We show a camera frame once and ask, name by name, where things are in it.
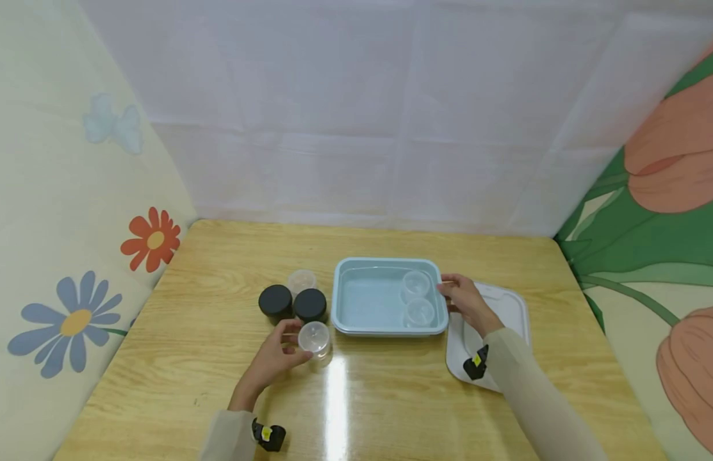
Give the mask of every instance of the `yellow label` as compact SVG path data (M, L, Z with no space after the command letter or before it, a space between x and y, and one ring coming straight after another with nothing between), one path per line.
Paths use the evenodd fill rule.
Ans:
M262 440L268 442L270 437L272 437L272 428L262 427Z

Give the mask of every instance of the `white tray lid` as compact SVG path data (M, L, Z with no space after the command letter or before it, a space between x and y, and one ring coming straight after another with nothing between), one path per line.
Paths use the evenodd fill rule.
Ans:
M477 286L479 292L482 293L484 301L487 302L490 309L502 320L502 323L505 324L506 327L515 330L517 334L525 340L528 346L531 346L528 306L525 304L523 297L518 295L515 291L498 286L485 285L479 282L474 282L474 285ZM474 331L474 329L462 319L461 314L453 312L448 321L448 370L454 377L463 382L491 389L495 392L501 392L489 371L484 373L482 379L477 380L471 380L464 371L464 362L477 353L477 350L481 349L483 345L484 341L477 331Z

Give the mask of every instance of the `orange flower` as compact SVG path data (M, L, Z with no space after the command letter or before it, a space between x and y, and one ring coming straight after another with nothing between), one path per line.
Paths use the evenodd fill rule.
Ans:
M131 220L128 229L139 237L127 239L121 245L123 254L130 256L136 253L136 257L130 262L132 271L138 268L147 255L149 258L146 260L146 271L156 271L162 260L164 263L170 263L175 250L179 248L177 235L180 228L174 225L166 210L162 210L160 221L158 211L151 207L148 222L143 216L137 216Z
M713 74L662 101L625 145L641 207L682 213L713 200Z
M713 454L713 307L692 311L672 327L656 368L672 406Z

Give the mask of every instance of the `human hand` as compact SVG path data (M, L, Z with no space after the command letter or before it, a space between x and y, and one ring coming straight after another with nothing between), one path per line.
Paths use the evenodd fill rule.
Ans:
M313 357L313 353L295 348L301 327L302 320L299 319L282 320L274 327L236 384L228 406L230 411L253 411L256 398L264 388L272 384L282 372L302 365Z
M482 338L505 327L470 278L459 273L442 273L441 280L443 284L438 285L438 291L447 297L448 310L461 314Z

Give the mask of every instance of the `light blue bow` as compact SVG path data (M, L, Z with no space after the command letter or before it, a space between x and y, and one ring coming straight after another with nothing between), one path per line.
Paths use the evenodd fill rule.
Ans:
M92 97L90 112L83 115L85 137L93 144L111 139L128 154L141 154L143 135L138 108L135 105L128 106L123 115L118 117L113 113L112 100L113 97L108 93Z

